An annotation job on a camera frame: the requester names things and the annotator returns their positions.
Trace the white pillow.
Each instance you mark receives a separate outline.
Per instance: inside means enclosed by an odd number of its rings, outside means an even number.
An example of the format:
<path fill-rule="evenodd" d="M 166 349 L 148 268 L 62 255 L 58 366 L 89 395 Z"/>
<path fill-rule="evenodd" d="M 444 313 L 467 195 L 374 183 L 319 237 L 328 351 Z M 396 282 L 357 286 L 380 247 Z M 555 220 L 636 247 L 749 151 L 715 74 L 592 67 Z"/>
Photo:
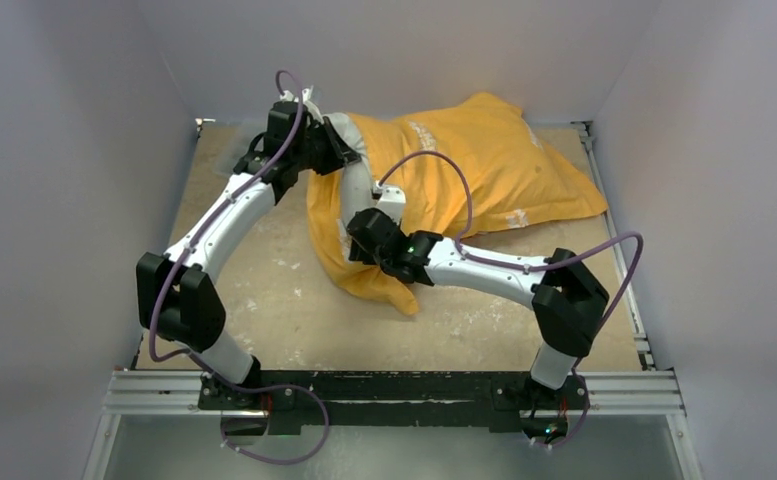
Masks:
<path fill-rule="evenodd" d="M 356 213 L 377 206 L 377 200 L 373 197 L 375 180 L 364 136 L 352 117 L 336 112 L 328 114 L 326 118 L 332 123 L 341 141 L 356 155 L 351 163 L 342 168 L 340 176 L 340 220 L 346 229 Z"/>

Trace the orange Mickey Mouse pillowcase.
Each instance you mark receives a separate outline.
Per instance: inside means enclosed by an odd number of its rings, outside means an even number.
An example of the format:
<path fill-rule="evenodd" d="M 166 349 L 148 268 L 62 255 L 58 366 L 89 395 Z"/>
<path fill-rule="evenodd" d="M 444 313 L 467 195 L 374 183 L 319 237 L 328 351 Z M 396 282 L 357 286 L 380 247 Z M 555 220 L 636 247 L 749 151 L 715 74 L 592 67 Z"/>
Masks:
<path fill-rule="evenodd" d="M 464 238 L 594 217 L 607 202 L 588 175 L 538 137 L 522 111 L 480 92 L 440 110 L 380 120 L 329 116 L 344 141 L 406 195 L 408 232 Z"/>

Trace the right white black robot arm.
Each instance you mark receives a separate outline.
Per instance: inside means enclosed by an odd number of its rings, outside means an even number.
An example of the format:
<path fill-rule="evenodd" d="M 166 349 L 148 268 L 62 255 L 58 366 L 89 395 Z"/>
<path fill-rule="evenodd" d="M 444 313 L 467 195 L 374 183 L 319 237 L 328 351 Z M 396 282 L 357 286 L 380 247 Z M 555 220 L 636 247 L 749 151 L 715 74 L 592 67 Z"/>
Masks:
<path fill-rule="evenodd" d="M 356 213 L 346 232 L 352 240 L 351 260 L 375 265 L 404 284 L 465 288 L 531 310 L 542 343 L 525 392 L 537 406 L 560 399 L 577 362 L 590 353 L 609 294 L 570 250 L 521 257 L 461 246 L 434 232 L 406 234 L 377 208 Z"/>

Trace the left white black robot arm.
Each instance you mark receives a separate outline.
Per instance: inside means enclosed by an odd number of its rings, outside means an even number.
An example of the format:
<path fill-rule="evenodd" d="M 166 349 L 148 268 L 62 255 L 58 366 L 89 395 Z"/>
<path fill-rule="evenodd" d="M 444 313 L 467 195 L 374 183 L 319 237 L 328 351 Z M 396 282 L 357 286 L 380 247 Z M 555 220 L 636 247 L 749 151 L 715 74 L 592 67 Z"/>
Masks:
<path fill-rule="evenodd" d="M 339 173 L 371 191 L 369 166 L 348 115 L 323 114 L 308 100 L 276 101 L 263 131 L 240 129 L 223 150 L 230 175 L 197 222 L 163 253 L 145 253 L 135 267 L 139 321 L 150 358 L 190 357 L 223 385 L 236 408 L 256 405 L 265 391 L 261 363 L 226 331 L 216 282 L 238 245 L 308 171 Z"/>

